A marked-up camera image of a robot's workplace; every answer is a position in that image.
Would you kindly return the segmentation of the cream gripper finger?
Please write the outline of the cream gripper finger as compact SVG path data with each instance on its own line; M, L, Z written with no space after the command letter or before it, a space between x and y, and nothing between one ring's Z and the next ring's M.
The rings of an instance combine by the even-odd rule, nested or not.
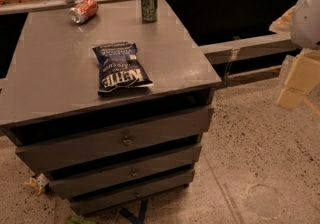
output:
M275 105L291 110L320 83L320 50L303 49L290 56L287 75L282 83Z
M281 17L276 19L269 26L269 30L274 33L288 33L295 7L288 9Z

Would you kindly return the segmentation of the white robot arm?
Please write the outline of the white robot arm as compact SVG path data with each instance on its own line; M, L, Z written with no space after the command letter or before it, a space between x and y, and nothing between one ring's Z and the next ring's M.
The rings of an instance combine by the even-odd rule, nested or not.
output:
M298 0L269 30L290 33L291 41L301 47L292 59L275 105L283 109L297 107L320 83L320 0Z

